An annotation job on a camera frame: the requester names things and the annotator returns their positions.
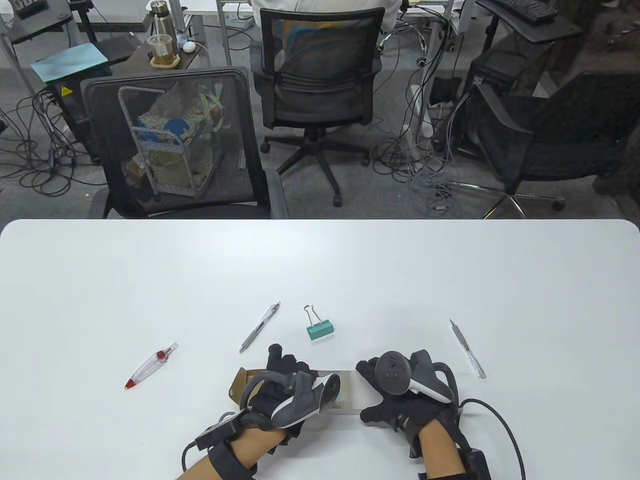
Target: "black mesh chair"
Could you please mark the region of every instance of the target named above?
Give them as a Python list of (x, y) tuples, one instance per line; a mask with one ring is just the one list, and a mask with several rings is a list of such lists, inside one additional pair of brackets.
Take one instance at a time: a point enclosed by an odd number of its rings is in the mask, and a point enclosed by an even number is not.
[(93, 79), (83, 95), (108, 184), (90, 218), (287, 218), (280, 176), (260, 163), (244, 70)]
[(565, 198), (518, 193), (523, 180), (555, 181), (606, 176), (620, 164), (627, 138), (640, 118), (640, 73), (583, 72), (549, 99), (498, 98), (488, 84), (468, 99), (469, 140), (479, 147), (504, 190), (452, 182), (474, 191), (498, 192), (527, 218), (521, 199)]
[(305, 130), (304, 136), (266, 136), (269, 142), (299, 147), (282, 174), (307, 155), (316, 158), (333, 188), (333, 205), (342, 197), (324, 150), (364, 155), (369, 149), (325, 137), (339, 125), (368, 124), (373, 118), (373, 79), (382, 67), (376, 41), (384, 8), (347, 13), (293, 13), (260, 10), (262, 43), (250, 44), (255, 89), (262, 97), (264, 126)]

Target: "chair base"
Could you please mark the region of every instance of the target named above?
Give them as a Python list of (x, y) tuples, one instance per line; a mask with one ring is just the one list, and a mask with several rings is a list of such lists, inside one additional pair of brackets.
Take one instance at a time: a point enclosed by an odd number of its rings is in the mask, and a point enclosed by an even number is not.
[(352, 145), (343, 141), (330, 140), (325, 138), (326, 129), (305, 129), (305, 134), (302, 137), (297, 136), (272, 136), (267, 135), (264, 137), (264, 142), (260, 146), (262, 153), (267, 153), (271, 149), (269, 142), (283, 143), (284, 145), (294, 145), (299, 147), (295, 153), (286, 160), (285, 163), (280, 165), (278, 173), (281, 175), (296, 163), (301, 161), (307, 155), (313, 156), (320, 164), (324, 172), (324, 176), (329, 180), (331, 187), (333, 188), (333, 206), (342, 207), (342, 195), (340, 193), (340, 186), (333, 176), (329, 164), (324, 158), (323, 151), (331, 150), (333, 152), (349, 152), (354, 154), (363, 154), (362, 166), (369, 165), (369, 149), (366, 147), (359, 147), (358, 145)]
[(562, 209), (564, 209), (564, 203), (566, 202), (566, 198), (563, 198), (561, 196), (534, 195), (533, 193), (509, 194), (503, 190), (500, 190), (499, 188), (483, 187), (480, 185), (473, 185), (473, 184), (462, 183), (462, 182), (450, 182), (450, 183), (454, 187), (464, 188), (466, 190), (483, 191), (483, 192), (489, 192), (489, 193), (496, 192), (501, 195), (500, 200), (498, 200), (493, 207), (491, 207), (485, 212), (485, 214), (482, 217), (483, 220), (489, 218), (496, 211), (496, 209), (500, 205), (502, 205), (502, 203), (505, 200), (509, 200), (511, 205), (515, 207), (515, 209), (518, 211), (518, 214), (520, 214), (522, 218), (529, 218), (529, 216), (527, 215), (524, 208), (522, 207), (522, 204), (518, 200), (519, 198), (526, 198), (531, 200), (546, 200), (548, 202), (553, 202), (552, 208), (556, 212), (559, 212)]

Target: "clear pen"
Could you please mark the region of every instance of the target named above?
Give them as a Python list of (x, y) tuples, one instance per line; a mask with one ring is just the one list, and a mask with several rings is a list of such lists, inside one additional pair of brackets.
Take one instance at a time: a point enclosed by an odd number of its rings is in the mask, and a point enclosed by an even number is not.
[(242, 342), (242, 345), (240, 346), (240, 350), (239, 350), (240, 353), (242, 353), (247, 348), (249, 348), (249, 345), (251, 345), (251, 343), (258, 336), (258, 333), (262, 331), (264, 326), (267, 325), (267, 322), (271, 320), (271, 317), (275, 315), (275, 313), (278, 311), (279, 308), (280, 308), (280, 302), (274, 303), (272, 306), (269, 307), (269, 309), (260, 319), (260, 323), (258, 324), (258, 326), (255, 327), (253, 331), (249, 333), (249, 336), (246, 338), (246, 340)]
[(478, 362), (478, 359), (476, 358), (474, 353), (471, 351), (471, 348), (469, 347), (469, 344), (467, 343), (465, 336), (462, 335), (462, 332), (458, 328), (458, 325), (453, 323), (452, 319), (449, 319), (449, 323), (451, 323), (451, 329), (453, 330), (454, 335), (458, 339), (458, 342), (460, 342), (460, 345), (462, 345), (462, 348), (464, 349), (465, 353), (467, 354), (469, 363), (473, 367), (474, 372), (476, 372), (477, 377), (486, 378), (486, 373), (484, 373), (483, 368), (480, 366), (480, 362)]
[(159, 350), (155, 352), (144, 364), (142, 364), (142, 366), (138, 370), (136, 370), (131, 378), (129, 378), (127, 384), (124, 386), (124, 389), (128, 390), (135, 387), (144, 379), (157, 372), (159, 368), (162, 367), (167, 360), (169, 360), (169, 355), (171, 355), (177, 348), (178, 344), (173, 343), (166, 350)]

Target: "black fingerless glove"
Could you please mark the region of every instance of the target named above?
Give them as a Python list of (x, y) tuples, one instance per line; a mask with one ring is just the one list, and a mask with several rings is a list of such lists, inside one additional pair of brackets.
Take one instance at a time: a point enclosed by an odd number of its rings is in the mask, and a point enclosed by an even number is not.
[(362, 377), (382, 395), (382, 402), (363, 409), (360, 419), (365, 423), (384, 422), (395, 431), (402, 431), (410, 446), (410, 457), (422, 456), (418, 434), (420, 430), (432, 420), (438, 420), (447, 430), (449, 436), (462, 449), (469, 449), (466, 438), (458, 427), (457, 393), (451, 403), (441, 403), (423, 394), (407, 391), (402, 395), (392, 395), (385, 392), (376, 381), (374, 371), (378, 358), (369, 361), (362, 360), (356, 365), (356, 370)]
[[(315, 380), (318, 376), (317, 371), (309, 369), (309, 365), (305, 362), (297, 362), (293, 355), (282, 356), (282, 347), (273, 344), (269, 347), (269, 359), (267, 360), (267, 370), (288, 375), (294, 372), (304, 372), (312, 376)], [(258, 390), (258, 393), (249, 400), (249, 406), (255, 412), (271, 418), (273, 411), (287, 398), (291, 397), (291, 393), (287, 393), (284, 387), (272, 381), (266, 381)], [(288, 437), (298, 437), (304, 422), (299, 422), (287, 428)]]

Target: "white mouse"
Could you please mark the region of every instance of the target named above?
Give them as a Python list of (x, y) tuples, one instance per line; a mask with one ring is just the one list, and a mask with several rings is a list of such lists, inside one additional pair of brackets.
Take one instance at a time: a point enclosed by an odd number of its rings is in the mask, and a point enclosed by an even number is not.
[(185, 44), (182, 46), (182, 50), (183, 50), (185, 53), (195, 52), (195, 50), (196, 50), (196, 44), (195, 44), (195, 42), (191, 42), (191, 41), (189, 41), (189, 42), (185, 42)]

